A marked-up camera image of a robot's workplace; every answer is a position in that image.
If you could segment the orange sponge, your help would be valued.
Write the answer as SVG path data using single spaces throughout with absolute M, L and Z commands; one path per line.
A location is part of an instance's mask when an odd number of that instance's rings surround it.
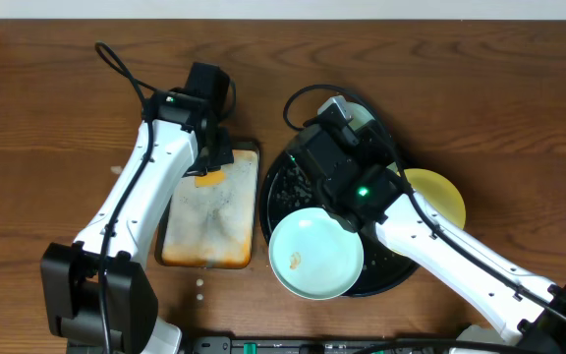
M 226 174 L 222 170 L 208 172 L 202 176 L 195 177 L 195 186 L 197 188 L 212 187 L 222 183 L 226 179 Z

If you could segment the yellow plate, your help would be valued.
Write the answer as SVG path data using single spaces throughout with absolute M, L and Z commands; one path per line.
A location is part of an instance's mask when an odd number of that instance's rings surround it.
M 435 223 L 444 219 L 463 230 L 466 224 L 466 206 L 458 189 L 442 175 L 421 168 L 409 168 L 405 175 L 410 182 L 415 199 L 427 218 Z M 388 249 L 401 256 L 405 243 L 424 237 L 430 239 L 431 230 L 415 211 L 409 197 L 401 195 L 385 212 L 387 220 L 376 226 L 377 237 Z

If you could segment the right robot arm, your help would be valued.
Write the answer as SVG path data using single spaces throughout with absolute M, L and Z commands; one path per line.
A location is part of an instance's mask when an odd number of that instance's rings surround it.
M 376 118 L 352 125 L 341 96 L 325 102 L 286 148 L 326 214 L 368 229 L 385 248 L 425 268 L 472 305 L 500 339 L 533 353 L 566 353 L 566 284 L 496 254 L 410 184 Z

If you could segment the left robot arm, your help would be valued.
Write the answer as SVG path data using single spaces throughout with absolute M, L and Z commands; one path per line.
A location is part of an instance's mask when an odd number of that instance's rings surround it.
M 145 266 L 178 183 L 233 162 L 219 123 L 234 93 L 221 68 L 196 62 L 184 88 L 145 100 L 133 152 L 102 207 L 72 244 L 52 243 L 41 258 L 52 334 L 80 350 L 178 352 L 182 333 L 159 318 Z

